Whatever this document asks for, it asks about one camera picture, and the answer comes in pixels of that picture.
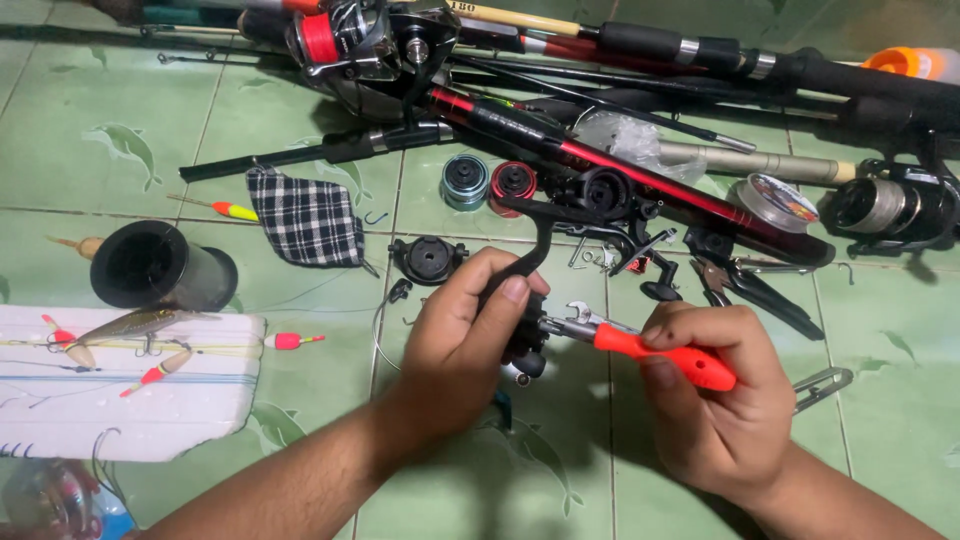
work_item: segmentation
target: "red spool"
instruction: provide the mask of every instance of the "red spool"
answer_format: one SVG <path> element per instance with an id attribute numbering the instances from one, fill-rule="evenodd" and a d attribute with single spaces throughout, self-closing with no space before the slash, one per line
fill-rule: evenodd
<path id="1" fill-rule="evenodd" d="M 520 217 L 520 212 L 505 209 L 496 203 L 500 197 L 530 199 L 537 191 L 537 173 L 522 161 L 504 161 L 490 178 L 490 208 L 500 217 Z"/>
<path id="2" fill-rule="evenodd" d="M 303 38 L 303 46 L 306 49 L 303 52 L 310 61 L 331 63 L 340 59 L 333 41 L 329 13 L 304 17 L 300 22 L 300 36 Z"/>

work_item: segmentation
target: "red telescopic rod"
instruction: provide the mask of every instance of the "red telescopic rod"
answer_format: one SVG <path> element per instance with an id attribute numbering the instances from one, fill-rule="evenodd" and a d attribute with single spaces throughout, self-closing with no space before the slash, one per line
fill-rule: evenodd
<path id="1" fill-rule="evenodd" d="M 446 120 L 492 136 L 577 171 L 614 167 L 643 186 L 644 196 L 679 211 L 687 225 L 707 226 L 734 236 L 737 243 L 771 257 L 804 266 L 833 261 L 832 245 L 805 233 L 788 233 L 747 210 L 665 176 L 648 171 L 566 136 L 526 112 L 493 100 L 474 100 L 445 86 L 427 91 L 425 106 Z"/>

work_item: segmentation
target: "plastic bag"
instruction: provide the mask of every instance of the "plastic bag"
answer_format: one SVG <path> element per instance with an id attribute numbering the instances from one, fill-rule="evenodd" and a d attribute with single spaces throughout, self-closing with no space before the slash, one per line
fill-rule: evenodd
<path id="1" fill-rule="evenodd" d="M 578 121 L 574 131 L 579 140 L 598 150 L 681 184 L 693 186 L 707 172 L 707 162 L 702 158 L 687 163 L 661 163 L 657 126 L 632 116 L 596 110 Z"/>

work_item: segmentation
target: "wrench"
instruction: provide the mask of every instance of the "wrench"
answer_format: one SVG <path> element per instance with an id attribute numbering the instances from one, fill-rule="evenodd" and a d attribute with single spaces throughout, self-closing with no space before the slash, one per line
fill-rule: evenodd
<path id="1" fill-rule="evenodd" d="M 628 327 L 627 325 L 623 325 L 616 321 L 611 321 L 610 319 L 597 315 L 596 313 L 593 312 L 592 309 L 590 309 L 590 307 L 587 305 L 586 302 L 580 302 L 578 300 L 575 302 L 571 302 L 566 306 L 573 307 L 574 309 L 577 310 L 577 316 L 567 317 L 566 320 L 568 321 L 573 321 L 576 323 L 580 323 L 582 325 L 594 325 L 594 326 L 600 326 L 603 323 L 607 323 L 608 325 L 616 328 L 619 331 L 640 335 L 640 331 L 635 328 Z"/>

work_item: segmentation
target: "metal clip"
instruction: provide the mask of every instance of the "metal clip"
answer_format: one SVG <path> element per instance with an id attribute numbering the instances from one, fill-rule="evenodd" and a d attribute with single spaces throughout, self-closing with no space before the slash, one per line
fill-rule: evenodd
<path id="1" fill-rule="evenodd" d="M 817 387 L 817 384 L 825 380 L 829 380 L 830 384 L 823 388 Z M 796 416 L 811 406 L 816 405 L 827 396 L 837 393 L 841 388 L 846 387 L 851 382 L 853 382 L 853 371 L 841 367 L 831 367 L 813 377 L 801 380 L 793 385 L 793 391 L 798 395 L 803 392 L 809 392 L 810 394 L 797 401 L 797 406 L 793 409 L 793 415 Z"/>

